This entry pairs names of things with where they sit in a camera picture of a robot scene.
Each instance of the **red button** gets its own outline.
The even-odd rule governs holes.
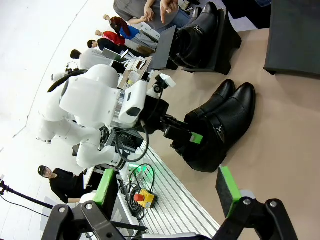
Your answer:
[[[143,200],[145,200],[145,196],[141,195],[141,194],[135,194],[133,199],[136,201],[136,202],[142,202]]]

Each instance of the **yellow object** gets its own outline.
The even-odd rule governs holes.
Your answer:
[[[155,205],[156,196],[151,194],[150,192],[147,192],[147,190],[145,189],[141,189],[140,195],[144,196],[144,200],[138,201],[138,203],[146,209],[153,208],[153,206]]]

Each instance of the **red shirt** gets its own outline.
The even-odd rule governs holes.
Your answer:
[[[123,36],[118,36],[116,33],[112,31],[105,31],[103,33],[103,38],[110,40],[116,45],[124,46],[126,43],[126,39]]]

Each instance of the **person in gray shirt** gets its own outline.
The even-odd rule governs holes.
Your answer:
[[[163,32],[172,26],[182,28],[190,17],[184,11],[175,7],[176,11],[166,11],[165,21],[161,19],[161,0],[114,0],[115,12],[131,25],[146,22],[158,33]]]
[[[80,59],[80,68],[85,70],[89,70],[93,66],[100,64],[110,66],[112,63],[111,59],[102,55],[102,51],[94,48],[89,48],[84,53],[74,49],[70,57],[72,59]]]

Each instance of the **white shirt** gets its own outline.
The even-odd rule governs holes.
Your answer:
[[[89,70],[95,65],[103,64],[108,65],[112,63],[110,58],[107,58],[102,54],[102,51],[94,48],[89,48],[84,53],[80,55],[80,66],[81,69]]]

